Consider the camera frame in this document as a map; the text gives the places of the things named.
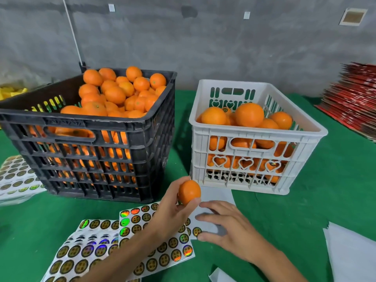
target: hand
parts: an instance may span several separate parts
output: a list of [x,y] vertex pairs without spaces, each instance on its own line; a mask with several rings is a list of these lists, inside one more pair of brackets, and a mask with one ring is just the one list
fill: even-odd
[[227,230],[227,235],[219,236],[202,232],[198,235],[198,240],[219,245],[253,264],[257,264],[264,253],[273,248],[233,204],[225,201],[209,201],[200,203],[200,207],[209,208],[218,214],[201,214],[197,215],[196,219],[222,225]]
[[176,204],[179,186],[190,179],[191,178],[189,176],[185,176],[170,184],[158,206],[156,213],[146,226],[146,229],[156,230],[157,237],[161,243],[177,233],[189,215],[201,202],[201,198],[195,198],[185,207]]

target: table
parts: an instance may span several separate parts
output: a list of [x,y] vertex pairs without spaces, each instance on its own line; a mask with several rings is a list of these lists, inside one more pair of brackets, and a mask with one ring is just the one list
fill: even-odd
[[[176,91],[176,133],[160,193],[187,175],[191,158],[188,117],[194,91]],[[314,108],[307,99],[289,98],[325,126],[324,137],[286,196],[233,191],[239,210],[256,229],[282,250],[309,281],[332,281],[322,229],[339,224],[376,240],[376,145]],[[18,152],[0,132],[0,162]],[[135,203],[85,200],[38,194],[20,205],[0,208],[2,281],[39,282],[56,251],[84,218],[118,219]],[[196,257],[143,281],[209,281],[220,267],[236,281],[266,278],[251,264],[206,242],[194,241]]]

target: wall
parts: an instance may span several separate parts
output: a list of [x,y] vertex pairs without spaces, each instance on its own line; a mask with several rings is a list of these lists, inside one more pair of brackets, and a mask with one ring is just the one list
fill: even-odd
[[[179,89],[228,79],[317,96],[341,63],[376,63],[376,0],[67,3],[88,66],[175,70]],[[360,27],[338,26],[347,7],[369,10]],[[80,73],[62,0],[0,0],[0,19],[0,83],[32,86]]]

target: plastic crate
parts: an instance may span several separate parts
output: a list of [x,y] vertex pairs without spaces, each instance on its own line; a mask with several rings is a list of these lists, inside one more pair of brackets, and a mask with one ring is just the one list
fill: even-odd
[[[282,110],[289,113],[294,119],[291,129],[220,126],[195,121],[208,107],[218,106],[235,111],[241,104],[249,102],[261,105],[266,117]],[[280,195],[289,193],[291,184],[317,143],[327,135],[326,128],[307,115],[273,85],[260,82],[200,80],[189,122],[193,129],[191,162],[193,180],[205,186]],[[209,141],[212,136],[227,138],[225,150],[219,151],[218,144],[216,150],[209,150]],[[275,144],[268,150],[234,147],[230,143],[234,138],[252,139],[251,147],[255,139],[272,140]],[[282,154],[276,156],[279,142],[287,142],[287,144]],[[286,153],[288,146],[293,150],[292,155],[284,157],[284,155],[289,155]],[[209,155],[214,155],[213,161],[209,160],[211,166],[208,165]],[[276,173],[276,168],[271,170],[268,163],[276,168],[283,165],[282,173]]]
[[[119,76],[125,75],[126,70],[114,71]],[[127,202],[153,201],[174,134],[177,73],[142,72],[146,78],[161,73],[167,79],[166,89],[142,118],[60,114],[66,105],[80,105],[78,89],[84,84],[82,75],[0,102],[4,132],[50,193]],[[30,126],[37,137],[31,134]],[[87,129],[95,138],[57,136],[48,127]],[[111,131],[119,139],[120,132],[125,132],[127,144],[122,140],[115,143]],[[105,141],[103,134],[109,136],[109,141]]]

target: white pipe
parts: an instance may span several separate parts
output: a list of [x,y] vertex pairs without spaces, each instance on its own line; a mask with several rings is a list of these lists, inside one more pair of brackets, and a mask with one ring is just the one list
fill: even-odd
[[82,64],[82,60],[81,60],[80,51],[78,50],[78,45],[77,45],[77,41],[76,41],[76,36],[74,35],[74,31],[73,31],[73,27],[72,27],[72,22],[70,21],[70,17],[69,17],[69,13],[68,13],[68,8],[67,8],[67,4],[65,3],[65,0],[63,0],[63,3],[64,3],[65,11],[67,12],[68,21],[69,21],[69,25],[70,25],[70,27],[71,27],[71,31],[72,31],[72,35],[73,35],[73,39],[74,39],[74,44],[76,45],[78,58],[80,59],[81,66],[83,66],[83,64]]

